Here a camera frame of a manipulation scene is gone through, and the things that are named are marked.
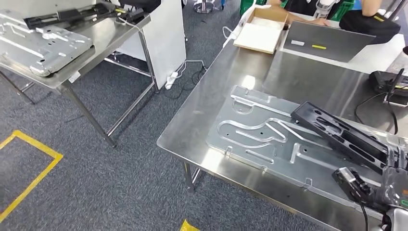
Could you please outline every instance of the power strip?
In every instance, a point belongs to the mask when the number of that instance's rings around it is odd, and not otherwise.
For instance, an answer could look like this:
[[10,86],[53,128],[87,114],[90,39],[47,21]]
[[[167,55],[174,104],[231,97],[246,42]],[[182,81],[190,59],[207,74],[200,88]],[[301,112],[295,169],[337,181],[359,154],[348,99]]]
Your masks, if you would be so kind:
[[167,83],[165,85],[165,88],[169,90],[171,86],[173,86],[174,81],[176,81],[177,77],[179,76],[178,72],[173,72],[171,76],[167,77]]

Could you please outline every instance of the yellow object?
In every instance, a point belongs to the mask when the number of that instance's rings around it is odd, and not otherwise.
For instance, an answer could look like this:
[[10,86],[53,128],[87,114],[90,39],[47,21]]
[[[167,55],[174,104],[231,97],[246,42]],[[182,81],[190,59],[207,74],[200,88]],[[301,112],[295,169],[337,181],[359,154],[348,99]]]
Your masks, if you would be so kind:
[[116,9],[115,9],[115,11],[116,11],[116,12],[119,12],[119,13],[126,13],[126,11],[125,11],[125,10],[123,10],[123,9],[119,9],[119,8],[116,8]]
[[378,16],[374,16],[374,18],[377,19],[377,20],[380,21],[380,22],[384,22],[384,19],[382,19],[382,18],[380,18],[380,17],[378,17]]
[[186,219],[181,225],[180,231],[200,231],[198,228],[191,226]]
[[62,159],[63,155],[54,151],[53,149],[47,147],[45,144],[25,135],[19,130],[13,131],[11,136],[9,136],[5,141],[0,143],[0,150],[4,148],[8,143],[10,143],[15,137],[20,138],[36,147],[40,151],[54,158],[54,160],[30,183],[30,185],[0,214],[0,223],[17,207],[17,205],[37,186],[37,184],[54,168],[57,163]]
[[325,50],[325,49],[326,49],[326,47],[318,46],[318,45],[312,45],[312,47],[313,47],[313,48],[322,49],[322,50]]

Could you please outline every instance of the white panel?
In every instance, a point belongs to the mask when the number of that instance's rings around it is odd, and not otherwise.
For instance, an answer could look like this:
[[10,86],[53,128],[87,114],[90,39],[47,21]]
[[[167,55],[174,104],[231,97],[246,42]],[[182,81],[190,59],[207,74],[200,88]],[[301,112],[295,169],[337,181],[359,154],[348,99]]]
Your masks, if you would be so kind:
[[147,47],[159,88],[186,59],[180,0],[162,0],[144,29]]

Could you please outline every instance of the cardboard box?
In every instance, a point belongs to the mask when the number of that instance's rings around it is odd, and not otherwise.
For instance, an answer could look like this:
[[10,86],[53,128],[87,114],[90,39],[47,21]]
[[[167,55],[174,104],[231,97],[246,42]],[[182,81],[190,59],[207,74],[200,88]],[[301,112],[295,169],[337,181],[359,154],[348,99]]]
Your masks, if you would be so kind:
[[234,45],[273,54],[288,14],[274,7],[255,8],[242,27]]

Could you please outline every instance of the metal plate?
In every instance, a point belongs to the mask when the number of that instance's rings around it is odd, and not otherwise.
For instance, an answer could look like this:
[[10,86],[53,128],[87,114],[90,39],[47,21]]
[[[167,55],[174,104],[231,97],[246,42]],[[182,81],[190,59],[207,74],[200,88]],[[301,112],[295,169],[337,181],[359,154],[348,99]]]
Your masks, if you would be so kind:
[[[345,155],[333,151],[321,136],[297,125],[289,113],[277,109],[297,106],[235,86],[209,131],[207,143],[231,158],[345,205],[351,206],[352,202],[331,177],[336,169],[354,167],[364,180],[380,185],[379,174],[351,163]],[[385,141],[375,132],[369,135]]]
[[29,30],[23,17],[0,10],[0,54],[33,74],[45,77],[89,50],[92,40],[57,26]]

